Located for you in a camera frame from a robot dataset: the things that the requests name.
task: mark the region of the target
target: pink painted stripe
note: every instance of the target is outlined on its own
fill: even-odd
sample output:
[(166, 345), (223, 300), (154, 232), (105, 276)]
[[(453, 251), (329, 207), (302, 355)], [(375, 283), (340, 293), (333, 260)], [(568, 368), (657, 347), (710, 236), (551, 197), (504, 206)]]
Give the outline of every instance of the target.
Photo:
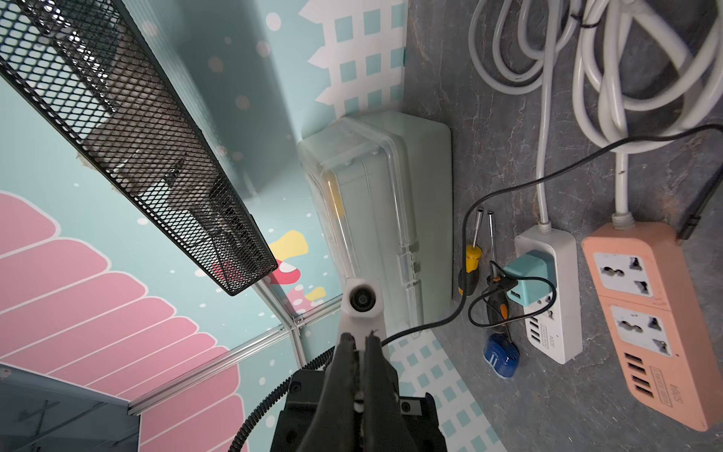
[(197, 329), (198, 327), (185, 317), (173, 317), (70, 366), (63, 367), (51, 373), (51, 376), (85, 386), (192, 335)]
[(108, 269), (85, 243), (57, 239), (0, 259), (0, 311)]
[(173, 314), (173, 307), (160, 298), (140, 299), (14, 353), (3, 361), (24, 369), (47, 373), (160, 323)]
[(0, 255), (50, 239), (58, 228), (27, 202), (0, 193)]
[(140, 446), (140, 452), (206, 452), (232, 438), (243, 422), (244, 407), (238, 394), (188, 419)]
[(196, 367), (206, 364), (211, 359), (219, 357), (226, 351), (228, 351), (226, 347), (213, 347), (212, 349), (208, 349), (203, 353), (197, 355), (196, 357), (192, 357), (188, 361), (182, 362), (181, 364), (178, 364), (177, 366), (166, 370), (162, 374), (156, 375), (150, 380), (139, 384), (135, 388), (130, 388), (128, 391), (119, 394), (118, 397), (124, 398), (126, 400), (135, 400), (143, 394), (149, 393), (157, 387), (165, 385), (174, 378), (178, 378), (184, 373), (190, 372)]
[(144, 443), (174, 425), (183, 422), (184, 419), (188, 419), (197, 412), (208, 408), (232, 394), (238, 387), (239, 368), (233, 366), (176, 394), (162, 404), (154, 406), (141, 415), (140, 442)]
[[(1, 259), (0, 263), (12, 257)], [(11, 283), (9, 290), (14, 286), (16, 284)], [(145, 287), (133, 277), (110, 272), (5, 312), (0, 315), (0, 357), (130, 303), (144, 294)]]
[(211, 335), (194, 334), (89, 385), (88, 388), (106, 394), (120, 394), (215, 345), (216, 340)]

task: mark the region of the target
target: teal usb charger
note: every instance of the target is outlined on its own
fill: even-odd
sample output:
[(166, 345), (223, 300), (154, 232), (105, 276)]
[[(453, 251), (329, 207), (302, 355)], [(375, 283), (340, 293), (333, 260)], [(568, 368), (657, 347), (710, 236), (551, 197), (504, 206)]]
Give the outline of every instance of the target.
[[(536, 276), (551, 281), (557, 287), (555, 259), (546, 252), (532, 250), (508, 266), (505, 271), (512, 276)], [(529, 306), (550, 293), (549, 285), (542, 281), (519, 281), (517, 287), (507, 291), (508, 297), (522, 306)]]

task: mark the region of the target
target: metal mesh shelf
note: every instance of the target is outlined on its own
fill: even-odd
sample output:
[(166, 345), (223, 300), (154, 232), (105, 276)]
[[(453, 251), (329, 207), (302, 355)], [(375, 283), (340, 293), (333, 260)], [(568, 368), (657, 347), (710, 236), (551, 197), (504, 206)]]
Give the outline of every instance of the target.
[(114, 0), (0, 0), (0, 73), (230, 295), (277, 267)]

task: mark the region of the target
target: usb port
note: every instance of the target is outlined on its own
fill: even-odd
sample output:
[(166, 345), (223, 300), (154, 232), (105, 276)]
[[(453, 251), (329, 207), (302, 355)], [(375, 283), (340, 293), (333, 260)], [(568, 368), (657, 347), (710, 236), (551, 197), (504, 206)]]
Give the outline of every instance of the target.
[(641, 388), (640, 386), (636, 385), (635, 389), (638, 390), (638, 392), (642, 392), (643, 394), (647, 394), (648, 396), (652, 397), (653, 393), (648, 391), (647, 389)]
[(626, 353), (626, 354), (625, 354), (625, 357), (628, 358), (628, 359), (630, 359), (630, 360), (632, 360), (632, 361), (637, 361), (637, 362), (643, 364), (643, 360), (642, 360), (642, 359), (640, 359), (640, 358), (638, 358), (638, 357), (634, 357), (633, 355), (631, 355), (631, 354), (629, 354), (629, 353)]
[(635, 370), (637, 370), (638, 372), (642, 372), (643, 375), (645, 375), (645, 369), (642, 368), (642, 367), (640, 367), (640, 366), (636, 366), (636, 365), (634, 365), (633, 363), (630, 363), (630, 362), (629, 362), (629, 363), (628, 363), (628, 367), (629, 367), (630, 369), (635, 369)]
[(636, 382), (636, 383), (639, 383), (639, 384), (641, 384), (641, 385), (643, 385), (643, 386), (647, 386), (648, 388), (650, 388), (650, 383), (648, 383), (647, 381), (643, 380), (642, 378), (636, 377), (635, 375), (633, 375), (633, 381)]

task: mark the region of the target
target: white power cord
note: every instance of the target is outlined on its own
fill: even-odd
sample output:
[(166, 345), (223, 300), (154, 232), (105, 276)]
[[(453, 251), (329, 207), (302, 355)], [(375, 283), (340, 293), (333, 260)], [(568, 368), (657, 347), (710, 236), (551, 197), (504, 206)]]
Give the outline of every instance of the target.
[[(719, 15), (723, 0), (717, 1)], [(683, 111), (675, 123), (660, 135), (673, 135), (698, 125), (716, 105), (723, 93), (723, 33), (718, 19), (695, 58), (680, 36), (663, 20), (645, 0), (588, 1), (585, 8), (586, 23), (600, 20), (607, 8), (603, 36), (604, 74), (595, 62), (593, 52), (596, 28), (583, 28), (573, 75), (573, 109), (580, 128), (596, 145), (603, 147), (628, 136), (625, 110), (650, 111), (683, 96)], [(635, 20), (670, 57), (680, 77), (667, 89), (650, 99), (632, 99), (620, 89), (620, 57), (628, 39), (630, 26)], [(703, 87), (701, 77), (713, 63), (708, 82)], [(598, 121), (602, 133), (590, 121), (583, 98), (584, 77), (599, 92)], [(666, 142), (636, 142), (614, 150), (615, 156), (615, 214), (612, 222), (616, 229), (635, 226), (628, 209), (628, 155), (665, 146)]]
[[(565, 29), (562, 31), (560, 38), (557, 38), (560, 24), (560, 13), (562, 9), (561, 0), (547, 0), (547, 7), (549, 14), (547, 16), (547, 33), (545, 35), (545, 46), (543, 50), (534, 50), (530, 47), (527, 41), (527, 21), (529, 18), (529, 11), (531, 0), (523, 0), (520, 8), (520, 14), (517, 24), (517, 38), (520, 43), (522, 52), (525, 53), (529, 58), (536, 60), (532, 67), (524, 72), (518, 74), (510, 70), (507, 64), (502, 60), (502, 54), (500, 53), (500, 37), (502, 35), (502, 27), (505, 24), (507, 15), (510, 11), (510, 5), (512, 0), (504, 0), (502, 3), (502, 9), (500, 15), (497, 18), (497, 25), (495, 26), (495, 36), (492, 39), (492, 56), (495, 60), (495, 66), (497, 70), (502, 74), (504, 78), (514, 83), (524, 83), (527, 80), (537, 76), (542, 71), (542, 76), (537, 77), (533, 82), (527, 85), (506, 85), (492, 78), (489, 73), (482, 66), (482, 62), (479, 60), (477, 54), (475, 35), (477, 29), (477, 21), (479, 15), (482, 12), (482, 8), (487, 3), (487, 0), (479, 0), (477, 8), (474, 9), (472, 14), (472, 21), (469, 25), (469, 34), (467, 36), (467, 42), (469, 45), (469, 55), (472, 58), (472, 63), (475, 69), (479, 73), (480, 77), (492, 88), (501, 93), (505, 94), (527, 94), (531, 91), (536, 90), (542, 86), (542, 101), (540, 115), (540, 130), (539, 137), (537, 140), (537, 161), (535, 166), (535, 178), (539, 179), (544, 176), (544, 162), (545, 155), (547, 154), (547, 141), (549, 137), (549, 120), (550, 120), (550, 104), (552, 99), (552, 70), (555, 67), (555, 60), (557, 54), (565, 47), (565, 45), (572, 38), (575, 29), (577, 28), (577, 22), (575, 20), (568, 20)], [(580, 10), (580, 0), (570, 0), (570, 13), (577, 14)], [(545, 196), (544, 184), (537, 185), (537, 202), (539, 205), (540, 219), (538, 223), (539, 231), (542, 234), (549, 234), (552, 230), (552, 225), (549, 222), (549, 216), (547, 215), (547, 198)]]
[[(500, 16), (497, 19), (495, 37), (492, 42), (492, 53), (495, 65), (503, 77), (511, 82), (520, 83), (538, 75), (542, 76), (522, 86), (505, 85), (492, 78), (482, 66), (476, 50), (475, 32), (479, 15), (487, 0), (479, 0), (469, 28), (468, 45), (472, 63), (480, 77), (492, 88), (501, 93), (520, 95), (527, 94), (543, 87), (542, 117), (537, 148), (536, 177), (544, 175), (544, 158), (547, 151), (549, 134), (549, 93), (552, 89), (552, 67), (560, 50), (568, 43), (574, 33), (577, 21), (568, 20), (562, 35), (557, 42), (560, 23), (560, 0), (548, 0), (548, 21), (545, 48), (535, 51), (527, 41), (527, 21), (531, 0), (523, 0), (518, 20), (518, 40), (522, 51), (536, 60), (532, 68), (524, 74), (510, 71), (500, 54), (500, 36), (512, 0), (504, 0)], [(719, 14), (723, 12), (723, 0), (717, 0)], [(577, 14), (580, 0), (570, 0), (570, 15)], [(693, 58), (688, 47), (680, 36), (663, 20), (644, 0), (588, 0), (586, 2), (583, 23), (594, 24), (600, 21), (607, 9), (607, 18), (603, 36), (604, 74), (597, 66), (594, 55), (594, 39), (596, 27), (581, 28), (573, 73), (573, 110), (580, 128), (585, 135), (600, 147), (628, 136), (628, 123), (625, 110), (650, 111), (660, 108), (683, 97), (683, 111), (675, 123), (660, 135), (673, 135), (691, 127), (695, 127), (713, 109), (723, 94), (723, 20), (718, 19), (698, 54)], [(620, 87), (620, 57), (628, 39), (630, 26), (635, 20), (650, 36), (657, 41), (670, 57), (671, 62), (680, 75), (678, 80), (658, 95), (649, 99), (633, 99), (623, 95)], [(708, 80), (703, 86), (701, 77), (713, 64)], [(585, 109), (583, 85), (587, 77), (592, 87), (598, 91), (598, 121), (600, 132), (592, 124)], [(628, 209), (628, 156), (665, 146), (666, 142), (635, 142), (616, 149), (615, 156), (615, 214), (612, 222), (617, 229), (627, 229), (635, 225)], [(540, 232), (549, 232), (550, 224), (547, 215), (547, 203), (543, 184), (537, 187), (540, 207)]]

